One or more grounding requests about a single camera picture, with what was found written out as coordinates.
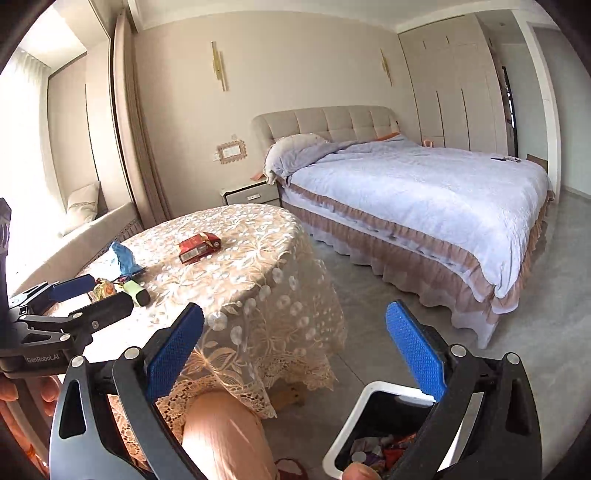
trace white wardrobe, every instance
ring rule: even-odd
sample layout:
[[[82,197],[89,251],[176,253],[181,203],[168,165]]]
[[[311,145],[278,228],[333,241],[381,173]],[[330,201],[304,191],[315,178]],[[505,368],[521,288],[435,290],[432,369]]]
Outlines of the white wardrobe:
[[[475,15],[400,34],[423,140],[507,155],[501,87]]]

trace finger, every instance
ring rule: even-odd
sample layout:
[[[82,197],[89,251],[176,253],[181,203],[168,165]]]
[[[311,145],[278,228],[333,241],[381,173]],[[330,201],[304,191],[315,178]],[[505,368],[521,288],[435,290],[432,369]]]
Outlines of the finger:
[[[53,377],[41,377],[41,398],[52,403],[60,396],[60,384]]]
[[[381,480],[381,478],[367,465],[355,462],[345,469],[342,480]]]
[[[17,421],[12,416],[11,411],[3,401],[0,401],[0,415],[2,415],[2,418],[6,422],[8,429],[12,432],[14,439],[18,442],[23,450],[28,451],[31,447],[31,442],[22,432],[21,428],[18,426]]]
[[[56,405],[57,400],[52,402],[43,402],[43,411],[45,412],[45,415],[48,417],[53,417],[53,414],[56,412]]]
[[[4,375],[0,375],[0,400],[18,400],[18,390],[16,386]]]

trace leg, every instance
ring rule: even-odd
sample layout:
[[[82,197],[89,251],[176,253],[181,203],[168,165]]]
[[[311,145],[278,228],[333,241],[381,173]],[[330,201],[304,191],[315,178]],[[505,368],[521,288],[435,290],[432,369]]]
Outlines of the leg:
[[[187,409],[183,448],[208,480],[275,480],[261,421],[226,391],[198,396]]]

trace gold wall lamp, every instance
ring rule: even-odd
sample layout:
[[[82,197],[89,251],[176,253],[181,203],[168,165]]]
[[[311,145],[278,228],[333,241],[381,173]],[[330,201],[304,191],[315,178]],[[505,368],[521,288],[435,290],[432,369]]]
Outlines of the gold wall lamp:
[[[222,82],[222,91],[228,91],[228,84],[226,83],[226,73],[223,68],[223,57],[222,52],[217,50],[217,45],[212,41],[212,53],[213,53],[213,71],[216,74],[216,78]]]
[[[392,84],[392,76],[390,75],[390,67],[388,66],[388,60],[386,59],[384,51],[381,48],[379,49],[379,51],[382,54],[382,68],[386,72],[386,75],[388,75],[388,80],[390,80],[390,86],[392,87],[394,85]]]

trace headboard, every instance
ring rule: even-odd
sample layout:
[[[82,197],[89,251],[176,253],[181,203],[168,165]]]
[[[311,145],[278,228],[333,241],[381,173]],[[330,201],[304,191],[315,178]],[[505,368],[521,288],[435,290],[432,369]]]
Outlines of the headboard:
[[[252,128],[265,152],[279,138],[315,133],[331,142],[370,141],[398,132],[394,112],[384,106],[325,106],[263,113]]]

